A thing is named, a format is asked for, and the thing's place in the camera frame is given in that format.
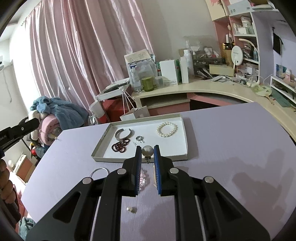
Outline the person's left hand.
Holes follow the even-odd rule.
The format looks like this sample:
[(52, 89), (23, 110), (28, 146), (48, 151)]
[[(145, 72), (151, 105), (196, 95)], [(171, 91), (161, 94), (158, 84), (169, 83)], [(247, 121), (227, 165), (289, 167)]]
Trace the person's left hand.
[(7, 203), (12, 204), (16, 199), (16, 194), (14, 192), (13, 184), (9, 180), (10, 172), (6, 166), (4, 160), (1, 159), (1, 178), (0, 178), (0, 188), (1, 188), (1, 199)]

